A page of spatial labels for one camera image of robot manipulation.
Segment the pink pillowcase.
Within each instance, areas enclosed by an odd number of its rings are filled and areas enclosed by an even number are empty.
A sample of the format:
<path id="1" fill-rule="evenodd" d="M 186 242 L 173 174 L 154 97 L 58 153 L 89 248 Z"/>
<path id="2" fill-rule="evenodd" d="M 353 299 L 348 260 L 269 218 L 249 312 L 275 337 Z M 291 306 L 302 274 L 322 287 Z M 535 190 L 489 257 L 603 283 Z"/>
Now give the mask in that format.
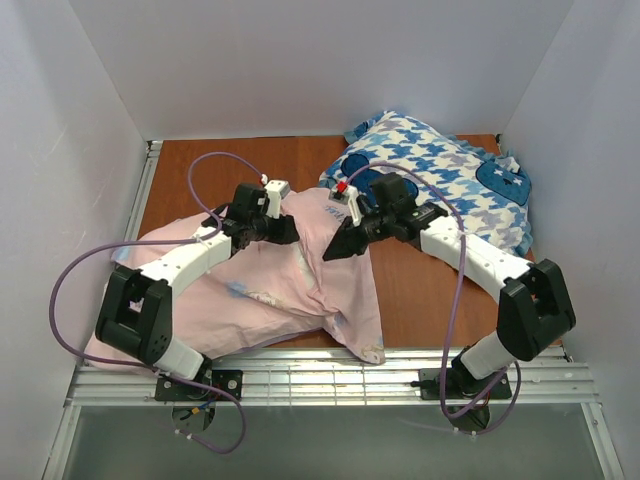
<path id="1" fill-rule="evenodd" d="M 295 221 L 298 241 L 253 242 L 178 286 L 172 302 L 169 348 L 160 362 L 193 370 L 253 347 L 324 330 L 358 359 L 385 361 L 381 316 L 369 254 L 324 261 L 323 254 L 349 214 L 323 188 L 292 192 L 281 211 Z"/>

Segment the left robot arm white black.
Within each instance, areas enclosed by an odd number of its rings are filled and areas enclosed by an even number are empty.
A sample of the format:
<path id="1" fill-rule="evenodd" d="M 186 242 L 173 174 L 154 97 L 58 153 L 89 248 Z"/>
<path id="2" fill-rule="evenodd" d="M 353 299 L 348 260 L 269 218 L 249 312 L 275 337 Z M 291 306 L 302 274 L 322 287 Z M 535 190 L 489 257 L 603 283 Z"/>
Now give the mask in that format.
<path id="1" fill-rule="evenodd" d="M 137 269 L 111 274 L 95 336 L 146 367 L 193 387 L 205 381 L 211 360 L 173 333 L 173 306 L 187 287 L 253 242 L 299 240 L 292 216 L 281 212 L 289 183 L 242 183 L 233 200 L 204 220 L 187 243 Z"/>

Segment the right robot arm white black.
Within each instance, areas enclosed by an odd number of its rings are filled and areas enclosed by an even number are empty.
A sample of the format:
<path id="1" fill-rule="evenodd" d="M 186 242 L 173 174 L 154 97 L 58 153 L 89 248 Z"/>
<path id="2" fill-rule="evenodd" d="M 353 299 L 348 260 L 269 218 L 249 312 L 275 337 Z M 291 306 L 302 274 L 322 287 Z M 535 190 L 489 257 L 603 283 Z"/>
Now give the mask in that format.
<path id="1" fill-rule="evenodd" d="M 494 332 L 455 357 L 442 385 L 464 396 L 486 389 L 496 373 L 517 360 L 531 361 L 576 325 L 561 268 L 532 263 L 464 232 L 461 220 L 432 202 L 417 204 L 404 179 L 388 173 L 371 183 L 372 199 L 346 182 L 331 200 L 348 216 L 323 254 L 326 261 L 365 253 L 370 244 L 394 238 L 455 268 L 498 305 Z"/>

